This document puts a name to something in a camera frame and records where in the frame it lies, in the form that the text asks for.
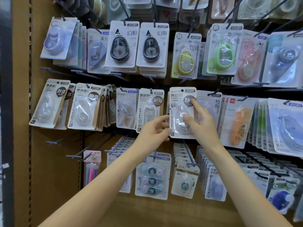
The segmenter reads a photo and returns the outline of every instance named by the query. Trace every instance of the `person's right hand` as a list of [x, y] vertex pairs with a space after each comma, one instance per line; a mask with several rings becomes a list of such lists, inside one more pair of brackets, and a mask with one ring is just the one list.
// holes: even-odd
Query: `person's right hand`
[[208, 150], [212, 150], [216, 146], [222, 145], [218, 137], [216, 124], [212, 115], [206, 108], [201, 107], [195, 99], [191, 99], [191, 103], [201, 115], [202, 121], [198, 124], [195, 122], [193, 117], [187, 114], [183, 116], [183, 119], [190, 125], [198, 143]]

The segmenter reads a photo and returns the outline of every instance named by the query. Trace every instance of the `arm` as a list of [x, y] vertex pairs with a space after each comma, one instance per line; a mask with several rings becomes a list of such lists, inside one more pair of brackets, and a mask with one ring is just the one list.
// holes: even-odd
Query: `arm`
[[220, 174], [244, 224], [247, 227], [292, 227], [264, 197], [240, 165], [229, 155], [218, 137], [213, 117], [196, 100], [191, 101], [202, 117], [200, 124], [185, 115], [197, 141]]
[[104, 215], [127, 177], [163, 141], [169, 141], [171, 129], [160, 116], [145, 124], [134, 144], [91, 183], [49, 216], [39, 227], [95, 226]]

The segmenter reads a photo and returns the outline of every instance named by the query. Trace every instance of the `person's left hand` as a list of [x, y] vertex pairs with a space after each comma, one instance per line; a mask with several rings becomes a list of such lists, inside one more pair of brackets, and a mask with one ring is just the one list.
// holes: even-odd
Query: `person's left hand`
[[140, 151], [144, 151], [149, 155], [156, 150], [164, 141], [169, 141], [169, 134], [172, 130], [169, 128], [169, 123], [163, 122], [169, 119], [169, 115], [164, 115], [147, 122], [139, 133], [133, 146], [136, 146]]

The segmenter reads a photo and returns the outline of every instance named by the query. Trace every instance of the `black correction tape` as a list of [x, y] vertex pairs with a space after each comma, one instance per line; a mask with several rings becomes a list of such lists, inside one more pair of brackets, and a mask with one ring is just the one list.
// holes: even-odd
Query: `black correction tape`
[[112, 42], [111, 57], [117, 62], [127, 61], [129, 57], [129, 46], [125, 37], [117, 29]]
[[149, 30], [146, 33], [146, 39], [143, 46], [143, 56], [148, 62], [154, 62], [160, 54], [160, 46]]

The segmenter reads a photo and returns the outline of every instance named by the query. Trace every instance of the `hand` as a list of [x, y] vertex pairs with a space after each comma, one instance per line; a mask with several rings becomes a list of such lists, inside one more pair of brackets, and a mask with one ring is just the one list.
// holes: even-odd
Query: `hand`
[[201, 115], [202, 121], [197, 124], [193, 117], [184, 115], [183, 118], [187, 122], [199, 144], [205, 149], [212, 150], [216, 146], [222, 145], [217, 133], [217, 127], [214, 118], [206, 108], [203, 108], [195, 99], [191, 99], [191, 103]]
[[169, 134], [172, 130], [169, 128], [169, 123], [163, 122], [169, 119], [169, 115], [164, 115], [147, 122], [139, 133], [134, 146], [141, 151], [144, 151], [146, 156], [156, 150], [164, 141], [169, 141]]

